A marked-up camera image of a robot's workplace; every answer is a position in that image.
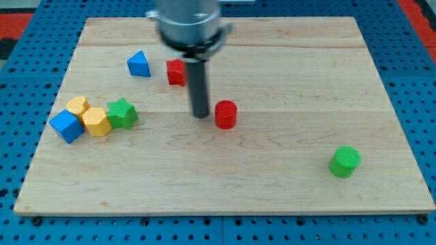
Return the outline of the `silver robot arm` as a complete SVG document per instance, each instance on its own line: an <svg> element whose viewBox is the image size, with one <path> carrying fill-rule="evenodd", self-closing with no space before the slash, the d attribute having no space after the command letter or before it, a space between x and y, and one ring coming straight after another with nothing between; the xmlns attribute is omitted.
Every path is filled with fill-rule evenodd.
<svg viewBox="0 0 436 245"><path fill-rule="evenodd" d="M216 0L155 0L145 16L157 23L162 42L191 62L205 62L225 44L232 24L221 22Z"/></svg>

